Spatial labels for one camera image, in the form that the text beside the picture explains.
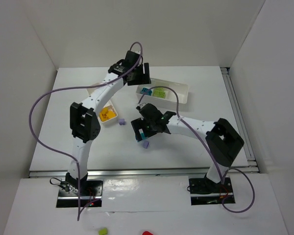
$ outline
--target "white floor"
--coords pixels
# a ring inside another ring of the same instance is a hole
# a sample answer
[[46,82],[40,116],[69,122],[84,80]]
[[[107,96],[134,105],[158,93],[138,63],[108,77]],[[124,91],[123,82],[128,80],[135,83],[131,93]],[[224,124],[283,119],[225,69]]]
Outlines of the white floor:
[[[87,209],[77,222],[77,209],[57,209],[58,187],[49,179],[22,179],[4,235],[287,235],[266,174],[249,174],[256,191],[254,206],[232,214],[221,205],[191,206],[187,177],[124,178],[104,181],[102,208]],[[251,189],[241,174],[232,174],[236,204],[245,208]]]
[[[107,68],[60,68],[54,89],[67,86],[92,85],[101,82]],[[190,86],[186,112],[181,115],[200,120],[217,121],[226,118],[237,129],[227,90],[219,67],[151,67],[150,74]],[[127,85],[115,94],[112,101],[126,126],[117,123],[102,127],[93,142],[88,161],[89,170],[149,169],[209,167],[211,160],[200,142],[184,136],[157,134],[149,138],[149,148],[135,140],[130,121],[139,118],[135,109],[136,86]],[[69,128],[69,108],[88,95],[86,90],[52,94],[40,132],[40,139],[59,150],[70,153],[73,138]],[[31,171],[66,170],[70,159],[37,145]],[[234,166],[246,166],[245,152],[237,156]]]

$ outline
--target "green object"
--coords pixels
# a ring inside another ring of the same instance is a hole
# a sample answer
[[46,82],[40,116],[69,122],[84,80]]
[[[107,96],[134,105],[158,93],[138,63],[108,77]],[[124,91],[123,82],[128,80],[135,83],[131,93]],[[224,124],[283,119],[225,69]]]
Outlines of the green object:
[[166,93],[162,91],[153,91],[152,96],[159,98],[166,98]]
[[153,89],[154,91],[160,91],[160,92],[164,92],[164,88],[163,87],[157,87],[155,89]]
[[108,229],[107,228],[101,229],[101,230],[99,230],[98,234],[99,235],[107,235],[108,234]]

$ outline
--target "small purple block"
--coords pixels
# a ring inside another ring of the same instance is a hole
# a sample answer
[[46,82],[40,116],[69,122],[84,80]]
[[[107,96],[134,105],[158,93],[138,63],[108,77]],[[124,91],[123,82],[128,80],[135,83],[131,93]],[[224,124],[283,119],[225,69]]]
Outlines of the small purple block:
[[143,142],[143,148],[148,148],[149,146],[149,141],[144,141]]
[[125,125],[125,124],[126,124],[126,121],[124,120],[124,118],[119,119],[120,126]]

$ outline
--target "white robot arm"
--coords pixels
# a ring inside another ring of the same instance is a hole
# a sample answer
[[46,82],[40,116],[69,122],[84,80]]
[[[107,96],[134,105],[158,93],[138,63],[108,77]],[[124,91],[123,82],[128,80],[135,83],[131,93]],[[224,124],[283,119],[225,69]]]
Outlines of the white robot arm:
[[[112,81],[118,77],[115,73],[108,73],[102,84]],[[82,101],[82,106],[88,110],[93,109],[94,113],[98,116],[104,105],[111,99],[111,97],[124,86],[123,79],[119,79],[109,85],[99,87],[93,93]],[[89,157],[90,147],[94,140],[88,140],[86,143],[80,138],[74,138],[73,141],[73,156],[79,162],[80,177],[83,178],[87,175],[87,162]],[[76,161],[72,160],[68,170],[71,177],[77,179],[77,166]]]
[[[79,104],[74,102],[70,107],[70,128],[74,137],[73,156],[79,163],[81,190],[83,190],[83,183],[87,180],[87,162],[90,147],[100,132],[98,121],[100,111],[111,97],[125,84],[132,86],[151,83],[149,64],[144,63],[144,65],[138,65],[137,61],[139,59],[139,54],[129,50],[125,59],[120,60],[110,67],[103,82],[88,98]],[[137,66],[125,75],[136,64]],[[77,188],[78,171],[76,161],[71,161],[65,178],[67,183]]]
[[[143,137],[152,137],[157,133],[180,134],[197,138],[174,112],[167,111],[162,114],[152,104],[146,104],[144,107],[138,106],[137,109],[142,118],[131,121],[137,141],[143,140]],[[232,125],[223,118],[220,118],[217,122],[187,117],[183,117],[183,120],[193,128],[201,139],[206,140],[205,144],[208,145],[223,176],[243,147],[243,139]],[[214,163],[211,164],[206,177],[215,184],[221,181]]]

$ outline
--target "white tray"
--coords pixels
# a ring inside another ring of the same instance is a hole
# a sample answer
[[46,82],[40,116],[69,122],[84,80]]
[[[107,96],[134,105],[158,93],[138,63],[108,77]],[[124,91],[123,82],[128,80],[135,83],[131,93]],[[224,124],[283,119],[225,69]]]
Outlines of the white tray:
[[[179,98],[179,108],[180,110],[183,110],[186,108],[186,103],[187,103],[187,96],[188,96],[188,90],[189,86],[187,84],[183,83],[177,83],[177,82],[170,82],[166,80],[161,80],[161,79],[156,79],[152,78],[151,79],[151,84],[145,84],[145,85],[139,85],[136,89],[136,96],[138,100],[142,97],[141,91],[143,88],[151,88],[154,86],[166,86],[170,87],[178,95]],[[164,89],[164,92],[166,93],[165,98],[159,98],[155,96],[150,95],[145,95],[142,103],[151,103],[155,105],[156,107],[162,107],[162,108],[167,108],[167,109],[176,109],[176,97],[174,93],[168,89]]]

